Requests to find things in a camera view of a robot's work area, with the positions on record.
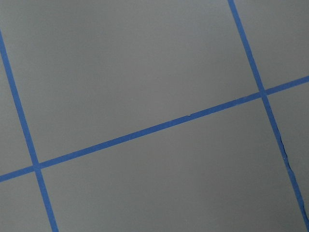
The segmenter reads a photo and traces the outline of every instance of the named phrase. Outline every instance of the gray surface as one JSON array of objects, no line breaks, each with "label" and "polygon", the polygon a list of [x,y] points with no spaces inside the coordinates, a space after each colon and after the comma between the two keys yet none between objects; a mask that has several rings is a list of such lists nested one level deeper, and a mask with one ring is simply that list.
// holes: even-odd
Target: gray surface
[{"label": "gray surface", "polygon": [[34,173],[0,184],[1,232],[50,232]]},{"label": "gray surface", "polygon": [[306,230],[261,100],[43,174],[62,232]]},{"label": "gray surface", "polygon": [[0,62],[0,175],[32,165],[17,111]]},{"label": "gray surface", "polygon": [[235,0],[265,87],[309,75],[308,0]]},{"label": "gray surface", "polygon": [[3,0],[40,161],[257,91],[225,0]]},{"label": "gray surface", "polygon": [[309,212],[309,84],[269,97],[290,165]]}]

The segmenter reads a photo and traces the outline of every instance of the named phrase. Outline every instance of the grid line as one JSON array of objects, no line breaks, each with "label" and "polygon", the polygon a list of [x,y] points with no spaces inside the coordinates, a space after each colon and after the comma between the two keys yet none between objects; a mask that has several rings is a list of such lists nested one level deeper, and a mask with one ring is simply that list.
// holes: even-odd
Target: grid line
[{"label": "grid line", "polygon": [[269,122],[271,124],[272,130],[273,130],[274,135],[276,137],[277,144],[278,144],[278,147],[280,149],[281,156],[283,158],[285,167],[286,167],[288,175],[290,177],[290,181],[292,183],[293,190],[294,190],[295,196],[297,198],[298,206],[300,208],[304,223],[306,225],[307,231],[309,232],[309,220],[308,220],[308,217],[307,217],[307,214],[306,214],[306,211],[305,211],[304,200],[303,200],[303,197],[301,195],[301,191],[299,189],[298,183],[296,181],[295,174],[294,174],[294,172],[293,172],[293,170],[292,170],[292,168],[289,164],[288,156],[286,154],[283,142],[281,140],[281,134],[280,134],[276,119],[274,117],[274,114],[271,110],[270,103],[269,103],[269,100],[268,100],[268,97],[267,97],[267,93],[266,93],[265,88],[263,86],[263,82],[261,80],[260,73],[258,71],[257,65],[255,63],[255,60],[254,60],[254,57],[253,57],[253,54],[252,54],[252,50],[251,50],[250,45],[249,45],[249,41],[247,39],[245,30],[244,30],[243,25],[241,23],[241,20],[240,20],[239,14],[237,12],[237,8],[236,8],[236,5],[234,3],[234,0],[227,0],[227,1],[228,1],[229,6],[230,6],[233,18],[235,20],[235,23],[236,23],[242,44],[243,44],[244,49],[246,51],[248,62],[250,64],[252,73],[254,75],[256,85],[258,86],[259,92],[261,93],[261,98],[262,98],[262,101],[263,101]]},{"label": "grid line", "polygon": [[290,180],[291,180],[291,183],[292,183],[292,186],[293,186],[293,189],[294,189],[297,201],[298,201],[299,208],[301,210],[305,225],[307,227],[307,231],[309,232],[309,221],[308,221],[306,211],[305,211],[305,208],[304,208],[304,202],[303,202],[303,199],[302,199],[302,196],[301,196],[301,192],[300,192],[299,186],[297,184],[295,174],[294,174],[293,170],[291,169],[291,167],[289,165],[288,157],[287,157],[287,154],[285,152],[283,142],[281,140],[281,134],[280,134],[280,131],[278,129],[275,117],[272,113],[270,103],[269,103],[269,100],[268,100],[268,97],[267,97],[267,95],[274,94],[274,93],[284,91],[286,89],[307,83],[307,82],[309,82],[309,76],[305,76],[305,77],[296,79],[294,81],[291,81],[291,82],[288,82],[288,83],[285,83],[285,84],[282,84],[282,85],[278,85],[276,87],[265,89],[264,86],[263,86],[262,80],[260,78],[260,74],[258,72],[256,63],[254,61],[253,54],[252,54],[249,42],[246,38],[246,34],[245,34],[244,29],[243,29],[243,26],[242,26],[239,14],[237,12],[235,3],[234,3],[233,0],[227,0],[227,1],[228,1],[229,6],[230,6],[232,15],[234,17],[236,26],[238,28],[239,35],[241,37],[241,40],[242,40],[242,43],[243,43],[249,64],[250,64],[250,67],[252,69],[256,84],[257,84],[258,89],[259,89],[259,92],[251,94],[251,95],[246,96],[246,97],[238,98],[236,100],[232,100],[232,101],[229,101],[229,102],[226,102],[226,103],[223,103],[223,104],[219,104],[217,106],[214,106],[214,107],[211,107],[211,108],[199,111],[199,112],[195,112],[195,113],[193,113],[189,116],[183,116],[183,117],[180,117],[180,118],[168,121],[168,122],[164,122],[164,123],[155,125],[153,127],[149,127],[149,128],[146,128],[146,129],[143,129],[143,130],[140,130],[140,131],[128,134],[128,135],[124,135],[124,136],[103,142],[101,144],[93,145],[93,146],[90,146],[90,147],[87,147],[87,148],[84,148],[84,149],[81,149],[81,150],[78,150],[78,151],[75,151],[75,152],[72,152],[72,153],[68,153],[66,155],[63,155],[63,156],[60,156],[60,157],[57,157],[57,158],[54,158],[54,159],[50,159],[50,160],[47,160],[47,161],[44,161],[44,162],[41,162],[41,163],[39,163],[37,155],[36,155],[34,144],[33,144],[32,138],[31,138],[31,134],[30,134],[28,125],[27,125],[26,117],[25,117],[25,114],[24,114],[24,111],[23,111],[23,107],[22,107],[19,95],[18,95],[16,84],[15,84],[15,81],[14,81],[14,76],[13,76],[11,66],[10,66],[10,63],[9,63],[9,59],[8,59],[8,56],[7,56],[7,53],[6,53],[3,37],[2,37],[1,31],[0,31],[0,53],[1,53],[1,57],[2,57],[2,62],[3,62],[4,68],[5,68],[5,71],[6,71],[6,74],[7,74],[11,93],[12,93],[12,96],[13,96],[13,99],[14,99],[14,104],[15,104],[15,107],[16,107],[16,110],[17,110],[17,114],[18,114],[18,117],[19,117],[19,120],[20,120],[20,124],[21,124],[22,130],[23,130],[23,134],[24,134],[24,137],[25,137],[25,140],[26,140],[26,143],[27,143],[27,147],[28,147],[28,151],[29,151],[29,154],[30,154],[30,158],[31,158],[31,161],[32,161],[32,166],[25,167],[25,168],[22,168],[22,169],[19,169],[19,170],[16,170],[16,171],[13,171],[13,172],[10,172],[10,173],[7,173],[7,174],[0,175],[0,182],[6,181],[6,180],[9,180],[9,179],[12,179],[12,178],[16,178],[16,177],[19,177],[19,176],[22,176],[22,175],[25,175],[25,174],[29,174],[31,172],[35,172],[51,228],[52,228],[53,232],[57,232],[58,227],[57,227],[57,224],[56,224],[56,219],[55,219],[54,212],[53,212],[50,200],[49,200],[48,192],[47,192],[47,189],[46,189],[46,186],[45,186],[45,182],[44,182],[44,178],[43,178],[41,169],[47,168],[47,167],[50,167],[50,166],[54,166],[54,165],[57,165],[59,163],[75,159],[77,157],[81,157],[81,156],[84,156],[84,155],[87,155],[87,154],[90,154],[90,153],[93,153],[93,152],[96,152],[96,151],[99,151],[99,150],[106,149],[108,147],[111,147],[111,146],[114,146],[114,145],[117,145],[117,144],[127,142],[129,140],[133,140],[133,139],[145,136],[147,134],[151,134],[151,133],[154,133],[154,132],[157,132],[157,131],[160,131],[160,130],[164,130],[164,129],[167,129],[167,128],[170,128],[170,127],[173,127],[173,126],[176,126],[176,125],[179,125],[179,124],[200,118],[200,117],[204,117],[206,115],[210,115],[210,114],[213,114],[213,113],[216,113],[216,112],[219,112],[219,111],[222,111],[222,110],[225,110],[225,109],[228,109],[228,108],[231,108],[231,107],[234,107],[234,106],[244,104],[244,103],[247,103],[247,102],[261,98],[262,101],[263,101],[265,110],[267,112],[268,119],[271,123],[274,135],[276,137],[277,144],[278,144],[279,149],[281,151],[281,155],[282,155],[282,158],[284,160],[286,169],[288,171],[288,175],[290,177]]},{"label": "grid line", "polygon": [[[11,89],[14,104],[15,104],[15,107],[16,107],[16,110],[17,110],[20,125],[22,127],[23,134],[24,134],[26,144],[27,144],[27,147],[28,147],[28,151],[29,151],[29,154],[30,154],[30,158],[31,158],[31,162],[32,162],[32,169],[35,172],[35,176],[36,176],[38,184],[39,184],[39,188],[40,188],[41,196],[42,196],[42,199],[43,199],[43,202],[44,202],[45,210],[47,212],[48,220],[49,220],[49,223],[51,225],[53,232],[58,232],[56,219],[55,219],[55,216],[54,216],[52,205],[51,205],[50,200],[49,200],[48,192],[47,192],[47,189],[46,189],[46,185],[45,185],[45,182],[44,182],[42,171],[40,169],[38,157],[37,157],[37,154],[36,154],[36,151],[35,151],[35,148],[34,148],[34,144],[33,144],[32,137],[31,137],[31,134],[30,134],[30,131],[29,131],[29,127],[28,127],[28,124],[27,124],[27,120],[26,120],[26,117],[25,117],[23,106],[22,106],[20,98],[19,98],[19,94],[18,94],[17,87],[16,87],[16,84],[15,84],[15,80],[14,80],[14,76],[13,76],[13,73],[12,73],[9,58],[8,58],[7,53],[6,53],[6,49],[5,49],[5,45],[4,45],[4,41],[3,41],[1,31],[0,31],[0,53],[1,53],[2,62],[3,62],[3,65],[4,65],[4,69],[5,69],[5,72],[6,72],[6,76],[7,76],[8,82],[9,82],[9,86],[10,86],[10,89]],[[25,168],[23,170],[29,172],[30,167]]]}]

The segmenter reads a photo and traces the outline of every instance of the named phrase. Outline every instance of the blue grid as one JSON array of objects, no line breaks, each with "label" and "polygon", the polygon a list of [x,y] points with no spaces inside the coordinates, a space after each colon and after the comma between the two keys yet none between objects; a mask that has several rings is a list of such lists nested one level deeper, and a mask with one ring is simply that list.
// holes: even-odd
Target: blue grid
[{"label": "blue grid", "polygon": [[285,152],[283,142],[281,140],[281,134],[280,134],[280,131],[278,129],[276,119],[273,115],[273,112],[271,110],[271,106],[270,106],[270,103],[269,103],[269,100],[268,100],[268,97],[267,97],[268,95],[271,95],[271,94],[274,94],[274,93],[277,93],[277,92],[280,92],[280,91],[284,91],[286,89],[307,83],[307,82],[309,82],[309,76],[305,76],[305,77],[296,79],[294,81],[291,81],[291,82],[288,82],[288,83],[285,83],[285,84],[282,84],[282,85],[278,85],[278,86],[275,86],[275,87],[272,87],[272,88],[269,88],[269,89],[265,89],[264,86],[263,86],[257,65],[254,61],[253,54],[252,54],[249,42],[247,40],[244,28],[242,26],[239,14],[237,12],[237,8],[235,6],[234,0],[227,0],[227,2],[229,4],[230,10],[231,10],[232,15],[234,17],[234,20],[235,20],[241,41],[243,43],[243,47],[244,47],[246,55],[247,55],[248,62],[250,64],[250,67],[251,67],[253,76],[255,78],[259,92],[253,93],[253,94],[246,96],[246,97],[238,98],[238,99],[233,100],[233,101],[229,101],[229,102],[226,102],[226,103],[223,103],[223,104],[219,104],[217,106],[214,106],[214,107],[193,113],[189,116],[183,116],[183,117],[180,117],[180,118],[168,121],[168,122],[164,122],[164,123],[158,124],[156,126],[149,127],[149,128],[146,128],[146,129],[143,129],[143,130],[131,133],[131,134],[127,134],[127,135],[124,135],[124,136],[121,136],[121,137],[118,137],[118,138],[115,138],[115,139],[112,139],[112,140],[108,140],[106,142],[103,142],[103,143],[100,143],[100,144],[97,144],[97,145],[93,145],[93,146],[90,146],[90,147],[87,147],[87,148],[84,148],[84,149],[81,149],[81,150],[60,156],[60,157],[57,157],[57,158],[54,158],[54,159],[50,159],[50,160],[41,162],[41,163],[39,163],[37,155],[36,155],[36,151],[35,151],[35,148],[34,148],[32,137],[31,137],[28,125],[27,125],[26,117],[25,117],[25,114],[24,114],[24,111],[23,111],[23,107],[22,107],[19,95],[18,95],[16,84],[15,84],[15,81],[14,81],[14,76],[13,76],[13,73],[12,73],[11,65],[9,63],[9,59],[8,59],[8,56],[7,56],[7,53],[6,53],[3,37],[2,37],[2,34],[0,32],[0,53],[1,53],[2,61],[3,61],[3,65],[4,65],[4,68],[5,68],[5,71],[6,71],[6,75],[7,75],[7,78],[8,78],[8,82],[9,82],[9,85],[10,85],[11,93],[12,93],[12,96],[13,96],[13,99],[14,99],[15,107],[16,107],[16,110],[17,110],[17,113],[18,113],[18,118],[19,118],[22,130],[23,130],[23,133],[24,133],[24,137],[25,137],[25,140],[26,140],[26,143],[27,143],[29,155],[30,155],[30,158],[31,158],[31,161],[32,161],[32,166],[25,167],[25,168],[16,170],[14,172],[10,172],[10,173],[7,173],[7,174],[0,175],[0,182],[3,182],[3,181],[6,181],[6,180],[9,180],[9,179],[13,179],[13,178],[34,172],[35,175],[36,175],[38,184],[39,184],[40,192],[41,192],[41,195],[42,195],[42,199],[43,199],[43,202],[44,202],[44,205],[45,205],[45,209],[46,209],[46,212],[47,212],[47,216],[48,216],[52,231],[57,232],[58,227],[57,227],[56,219],[55,219],[54,212],[53,212],[50,200],[49,200],[48,192],[47,192],[47,189],[46,189],[46,186],[45,186],[45,182],[44,182],[44,178],[43,178],[41,169],[47,168],[47,167],[50,167],[50,166],[53,166],[53,165],[57,165],[59,163],[66,162],[66,161],[69,161],[69,160],[75,159],[77,157],[84,156],[84,155],[87,155],[87,154],[90,154],[90,153],[93,153],[93,152],[96,152],[96,151],[99,151],[99,150],[103,150],[105,148],[108,148],[108,147],[111,147],[111,146],[114,146],[114,145],[117,145],[117,144],[121,144],[121,143],[127,142],[129,140],[133,140],[133,139],[145,136],[145,135],[150,134],[150,133],[154,133],[154,132],[157,132],[157,131],[160,131],[160,130],[164,130],[164,129],[167,129],[169,127],[173,127],[173,126],[176,126],[176,125],[179,125],[179,124],[182,124],[182,123],[185,123],[185,122],[188,122],[188,121],[191,121],[191,120],[194,120],[194,119],[206,116],[206,115],[210,115],[210,114],[213,114],[213,113],[216,113],[216,112],[219,112],[219,111],[222,111],[222,110],[225,110],[225,109],[228,109],[228,108],[231,108],[231,107],[234,107],[234,106],[244,104],[246,102],[250,102],[250,101],[261,98],[262,101],[263,101],[264,108],[265,108],[265,111],[267,113],[268,119],[270,121],[271,127],[273,129],[274,135],[276,137],[277,144],[278,144],[278,147],[280,149],[281,156],[283,158],[285,167],[286,167],[288,175],[290,177],[290,181],[292,183],[294,193],[295,193],[295,196],[297,198],[297,202],[298,202],[300,211],[301,211],[302,216],[303,216],[304,223],[306,225],[307,231],[309,232],[309,220],[308,220],[308,217],[307,217],[307,214],[306,214],[306,211],[305,211],[304,201],[303,201],[299,186],[297,184],[295,174],[290,167],[288,157],[287,157],[287,154]]}]

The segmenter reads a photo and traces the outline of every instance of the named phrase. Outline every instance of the blue tape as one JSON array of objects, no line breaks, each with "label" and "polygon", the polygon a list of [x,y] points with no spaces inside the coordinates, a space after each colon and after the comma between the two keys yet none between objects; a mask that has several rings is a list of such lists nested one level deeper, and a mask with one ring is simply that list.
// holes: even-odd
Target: blue tape
[{"label": "blue tape", "polygon": [[[262,98],[265,110],[267,112],[268,119],[270,121],[271,127],[273,129],[274,134],[275,134],[275,137],[276,137],[276,140],[277,140],[277,144],[278,144],[280,152],[281,152],[281,156],[283,158],[285,167],[286,167],[288,175],[290,177],[290,180],[291,180],[291,183],[292,183],[292,186],[293,186],[293,189],[294,189],[294,193],[295,193],[295,196],[297,198],[298,206],[299,206],[301,214],[303,216],[304,223],[305,223],[305,225],[307,227],[307,231],[309,232],[309,220],[307,218],[307,214],[306,214],[306,211],[305,211],[304,201],[303,201],[303,198],[302,198],[302,195],[301,195],[298,183],[296,181],[295,174],[294,174],[293,170],[290,167],[290,164],[289,164],[289,161],[288,161],[288,157],[287,157],[287,154],[285,152],[283,142],[281,140],[281,134],[280,134],[280,131],[278,129],[276,119],[275,119],[275,117],[273,115],[273,112],[271,110],[271,107],[270,107],[270,104],[269,104],[269,100],[267,98],[267,93],[266,93],[266,91],[264,89],[264,86],[263,86],[263,83],[262,83],[259,71],[258,71],[256,63],[254,61],[254,58],[253,58],[253,55],[252,55],[252,51],[251,51],[249,42],[247,40],[247,36],[246,36],[244,28],[242,26],[242,23],[241,23],[241,20],[240,20],[239,14],[237,12],[237,9],[236,9],[234,1],[233,0],[227,0],[227,1],[228,1],[229,6],[230,6],[232,15],[234,17],[234,20],[235,20],[235,23],[236,23],[236,26],[237,26],[237,29],[238,29],[238,32],[239,32],[242,44],[243,44],[244,49],[246,51],[246,55],[247,55],[247,58],[248,58],[248,61],[249,61],[252,73],[254,75],[256,84],[257,84],[259,92],[261,94],[261,98]],[[278,87],[276,90],[279,90],[280,88],[285,88],[285,87],[288,87],[288,85],[285,85],[285,86],[283,85],[281,87]]]},{"label": "blue tape", "polygon": [[288,83],[285,83],[285,84],[282,84],[282,85],[279,85],[273,88],[269,88],[266,90],[266,94],[269,95],[269,94],[277,93],[277,92],[280,92],[288,88],[292,88],[292,87],[295,87],[295,86],[298,86],[298,85],[301,85],[307,82],[309,82],[309,76],[305,76],[303,78],[299,78],[297,80],[290,81]]},{"label": "blue tape", "polygon": [[16,177],[19,177],[21,175],[25,175],[25,174],[28,174],[28,173],[31,173],[31,172],[34,172],[33,166],[30,166],[30,167],[27,167],[27,168],[22,168],[22,169],[14,171],[14,172],[1,175],[0,176],[0,182],[10,180],[10,179],[13,179],[13,178],[16,178]]},{"label": "blue tape", "polygon": [[64,156],[60,156],[60,157],[42,162],[42,163],[40,163],[40,165],[41,165],[41,168],[50,167],[52,165],[62,163],[62,162],[65,162],[65,161],[68,161],[68,160],[71,160],[71,159],[74,159],[74,158],[77,158],[77,157],[80,157],[80,156],[84,156],[86,154],[89,154],[89,153],[92,153],[92,152],[95,152],[95,151],[99,151],[99,150],[102,150],[102,149],[105,149],[105,148],[108,148],[108,147],[111,147],[111,146],[114,146],[114,145],[117,145],[117,144],[121,144],[121,143],[127,142],[129,140],[145,136],[147,134],[151,134],[151,133],[154,133],[154,132],[157,132],[157,131],[160,131],[160,130],[163,130],[163,129],[166,129],[166,128],[169,128],[169,127],[173,127],[173,126],[182,124],[184,122],[188,122],[188,121],[197,119],[199,117],[210,115],[210,114],[219,112],[221,110],[225,110],[225,109],[234,107],[236,105],[240,105],[240,104],[243,104],[243,103],[246,103],[246,102],[250,102],[250,101],[253,101],[253,100],[258,99],[258,98],[260,98],[260,94],[254,93],[254,94],[251,94],[247,97],[242,97],[242,98],[239,98],[239,99],[236,99],[236,100],[233,100],[233,101],[229,101],[229,102],[211,107],[211,108],[206,109],[206,110],[202,110],[202,111],[193,113],[190,116],[183,116],[183,117],[174,119],[172,121],[164,122],[162,124],[159,124],[159,125],[156,125],[156,126],[153,126],[153,127],[149,127],[149,128],[146,128],[146,129],[143,129],[143,130],[140,130],[140,131],[137,131],[137,132],[116,138],[116,139],[112,139],[112,140],[103,142],[101,144],[97,144],[97,145],[94,145],[94,146],[91,146],[91,147],[88,147],[88,148],[85,148],[85,149],[82,149],[82,150],[78,150],[78,151],[69,153],[69,154],[64,155]]},{"label": "blue tape", "polygon": [[46,190],[46,186],[45,186],[45,182],[43,179],[43,175],[42,172],[40,170],[40,165],[39,165],[39,161],[38,161],[38,157],[36,155],[35,149],[34,149],[34,144],[32,141],[32,137],[30,135],[30,131],[29,131],[29,127],[27,125],[27,121],[26,121],[26,117],[24,114],[24,110],[18,95],[18,91],[17,91],[17,87],[15,84],[15,80],[14,80],[14,76],[12,73],[12,69],[11,69],[11,65],[8,59],[8,55],[5,49],[5,45],[4,45],[4,41],[3,41],[3,37],[2,37],[2,33],[0,31],[0,52],[1,52],[1,57],[2,57],[2,61],[3,61],[3,65],[5,68],[5,72],[9,81],[9,85],[10,85],[10,89],[12,92],[12,96],[13,96],[13,100],[16,106],[16,110],[17,110],[17,114],[18,114],[18,118],[20,121],[20,125],[22,127],[23,133],[24,133],[24,137],[27,143],[27,147],[28,147],[28,151],[30,154],[30,158],[33,164],[33,168],[34,168],[34,172],[40,187],[40,191],[41,191],[41,195],[43,198],[43,202],[45,205],[45,209],[48,215],[48,219],[50,222],[50,225],[52,227],[53,232],[58,232],[58,227],[56,224],[56,220],[55,220],[55,216],[54,216],[54,212],[52,210],[51,207],[51,203],[48,197],[48,193]]}]

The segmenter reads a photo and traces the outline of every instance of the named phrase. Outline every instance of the blue grout line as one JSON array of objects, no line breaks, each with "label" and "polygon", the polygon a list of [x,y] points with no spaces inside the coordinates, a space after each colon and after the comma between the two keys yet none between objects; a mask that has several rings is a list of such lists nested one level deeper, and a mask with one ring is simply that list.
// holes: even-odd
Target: blue grout line
[{"label": "blue grout line", "polygon": [[280,92],[288,88],[292,88],[292,87],[295,87],[295,86],[298,86],[298,85],[301,85],[307,82],[309,82],[309,76],[305,76],[297,80],[290,81],[288,83],[285,83],[285,84],[282,84],[282,85],[279,85],[273,88],[269,88],[266,90],[266,94],[269,95],[269,94],[277,93],[277,92]]},{"label": "blue grout line", "polygon": [[16,178],[18,176],[25,175],[25,174],[28,174],[28,173],[31,173],[31,172],[34,172],[33,166],[30,166],[30,167],[27,167],[27,168],[22,168],[22,169],[19,169],[19,170],[16,170],[14,172],[7,173],[7,174],[4,174],[4,175],[0,175],[0,182],[10,180],[10,179],[13,179],[13,178]]},{"label": "blue grout line", "polygon": [[23,133],[24,133],[24,137],[27,143],[27,147],[28,147],[28,151],[30,154],[30,158],[33,164],[33,169],[40,187],[40,191],[41,191],[41,195],[43,198],[43,202],[45,205],[45,209],[47,212],[47,216],[50,222],[50,225],[52,227],[53,232],[58,232],[58,227],[57,227],[57,223],[56,223],[56,219],[54,216],[54,212],[48,197],[48,193],[47,193],[47,189],[45,186],[45,182],[43,179],[43,175],[42,172],[40,170],[40,165],[39,165],[39,161],[38,161],[38,157],[36,155],[36,151],[34,149],[34,144],[32,141],[32,137],[30,135],[30,131],[29,131],[29,127],[27,125],[27,121],[26,121],[26,117],[24,114],[24,110],[18,95],[18,91],[17,91],[17,87],[15,84],[15,80],[14,80],[14,76],[12,73],[12,69],[11,69],[11,65],[9,62],[9,58],[5,49],[5,45],[4,45],[4,41],[3,41],[3,37],[2,37],[2,33],[0,31],[0,52],[1,52],[1,57],[2,57],[2,61],[3,61],[3,65],[5,68],[5,72],[8,78],[8,82],[10,85],[10,89],[12,92],[12,96],[13,96],[13,100],[16,106],[16,110],[17,110],[17,114],[18,114],[18,118],[20,121],[20,125],[22,127]]},{"label": "blue grout line", "polygon": [[[243,44],[244,49],[246,51],[246,55],[247,55],[247,58],[248,58],[248,61],[249,61],[252,73],[254,75],[256,84],[257,84],[258,89],[259,89],[259,91],[261,93],[261,98],[262,98],[265,110],[267,112],[267,116],[268,116],[268,119],[270,121],[271,127],[273,129],[274,135],[276,137],[277,144],[279,146],[279,149],[280,149],[281,156],[283,158],[285,167],[286,167],[288,175],[290,177],[290,180],[291,180],[291,183],[292,183],[292,186],[293,186],[293,189],[294,189],[294,193],[295,193],[295,196],[297,198],[297,202],[298,202],[301,214],[303,216],[304,223],[306,225],[307,231],[309,232],[309,220],[307,218],[307,214],[306,214],[306,211],[305,211],[304,201],[303,201],[303,198],[302,198],[302,195],[301,195],[298,183],[296,181],[295,174],[294,174],[293,170],[290,167],[290,164],[289,164],[289,161],[288,161],[288,157],[287,157],[287,154],[285,152],[283,142],[281,140],[281,134],[280,134],[280,131],[278,129],[276,119],[275,119],[275,117],[273,115],[273,112],[271,110],[270,103],[269,103],[269,100],[268,100],[268,97],[267,97],[267,93],[266,93],[266,91],[264,89],[264,86],[263,86],[263,83],[262,83],[259,71],[258,71],[256,63],[254,61],[253,54],[252,54],[249,42],[247,40],[247,36],[245,34],[244,28],[242,26],[242,23],[241,23],[241,20],[240,20],[240,17],[239,17],[239,14],[238,14],[237,9],[236,9],[236,5],[234,3],[234,0],[227,0],[227,1],[228,1],[229,6],[230,6],[232,15],[234,17],[234,20],[235,20],[235,23],[236,23],[236,26],[237,26],[237,29],[238,29],[238,32],[239,32],[242,44]],[[279,90],[280,88],[285,88],[285,87],[287,87],[287,85],[281,85],[277,89]]]},{"label": "blue grout line", "polygon": [[40,165],[41,165],[41,168],[46,168],[46,167],[49,167],[49,166],[52,166],[52,165],[55,165],[55,164],[58,164],[58,163],[62,163],[62,162],[65,162],[65,161],[68,161],[68,160],[71,160],[71,159],[74,159],[74,158],[77,158],[77,157],[80,157],[80,156],[84,156],[86,154],[89,154],[89,153],[92,153],[92,152],[95,152],[95,151],[99,151],[99,150],[102,150],[102,149],[105,149],[105,148],[108,148],[108,147],[111,147],[111,146],[114,146],[114,145],[117,145],[117,144],[127,142],[127,141],[132,140],[132,139],[142,137],[142,136],[147,135],[147,134],[151,134],[151,133],[154,133],[154,132],[157,132],[157,131],[160,131],[160,130],[163,130],[163,129],[166,129],[166,128],[169,128],[169,127],[176,126],[176,125],[182,124],[184,122],[188,122],[188,121],[197,119],[199,117],[210,115],[210,114],[219,112],[221,110],[231,108],[231,107],[236,106],[236,105],[240,105],[240,104],[243,104],[243,103],[246,103],[246,102],[250,102],[250,101],[253,101],[253,100],[258,99],[258,98],[260,98],[260,94],[254,93],[254,94],[251,94],[247,97],[238,98],[236,100],[229,101],[229,102],[211,107],[209,109],[193,113],[190,116],[183,116],[183,117],[174,119],[172,121],[164,122],[164,123],[161,123],[161,124],[153,126],[153,127],[149,127],[149,128],[146,128],[146,129],[143,129],[143,130],[131,133],[131,134],[124,135],[124,136],[116,138],[116,139],[112,139],[112,140],[103,142],[101,144],[97,144],[97,145],[94,145],[94,146],[91,146],[91,147],[88,147],[88,148],[85,148],[85,149],[82,149],[82,150],[78,150],[78,151],[66,154],[64,156],[60,156],[60,157],[42,162],[42,163],[40,163]]},{"label": "blue grout line", "polygon": [[[297,80],[294,80],[294,81],[291,81],[291,82],[288,82],[288,83],[285,83],[285,84],[282,84],[282,85],[279,85],[279,86],[276,86],[276,87],[273,87],[273,88],[269,88],[269,89],[266,90],[266,93],[267,93],[268,95],[274,94],[274,93],[277,93],[277,92],[280,92],[280,91],[283,91],[283,90],[286,90],[286,89],[289,89],[289,88],[292,88],[292,87],[295,87],[295,86],[298,86],[298,85],[301,85],[301,84],[304,84],[304,83],[307,83],[307,82],[309,82],[309,76],[302,77],[302,78],[299,78],[299,79],[297,79]],[[247,101],[244,101],[244,102],[239,101],[239,102],[238,102],[238,105],[239,105],[239,104],[246,103],[246,102],[247,102]],[[103,143],[101,143],[101,145],[102,145],[102,144],[105,144],[105,143],[108,143],[108,142],[112,142],[112,140],[107,141],[107,142],[103,142]],[[81,155],[81,152],[82,152],[83,150],[90,149],[91,147],[88,147],[88,148],[85,148],[85,149],[82,149],[82,150],[79,150],[79,151],[75,151],[75,152],[72,152],[72,153],[70,153],[70,154],[71,154],[71,156],[72,156],[73,153],[78,153],[78,152],[80,152],[80,155],[76,156],[76,157],[80,157],[80,156],[82,156],[82,155]],[[92,152],[95,152],[95,151],[98,151],[98,150],[102,150],[102,149],[104,149],[104,148],[106,148],[106,147],[102,146],[101,149],[96,148],[96,149],[93,149],[93,151],[88,150],[88,152],[85,153],[85,154],[83,154],[83,155],[90,154],[90,153],[92,153]],[[71,159],[73,159],[73,158],[62,161],[62,159],[64,159],[65,156],[68,156],[68,155],[70,155],[70,154],[61,156],[61,158],[58,157],[58,158],[55,158],[55,159],[47,160],[47,161],[45,161],[45,162],[43,162],[43,163],[40,163],[40,166],[41,166],[41,168],[46,168],[46,167],[50,167],[50,166],[56,165],[56,164],[58,164],[58,163],[62,163],[62,162],[67,161],[67,160],[71,160]],[[0,182],[9,180],[9,179],[12,179],[12,178],[15,178],[15,177],[19,177],[19,176],[21,176],[21,175],[24,175],[24,174],[27,174],[27,173],[30,173],[30,172],[33,172],[33,171],[34,171],[33,167],[27,167],[27,168],[24,168],[24,169],[25,169],[25,171],[22,171],[23,169],[20,169],[20,170],[17,170],[17,171],[15,171],[15,172],[11,172],[11,173],[7,173],[7,174],[4,174],[4,175],[0,175]]]}]

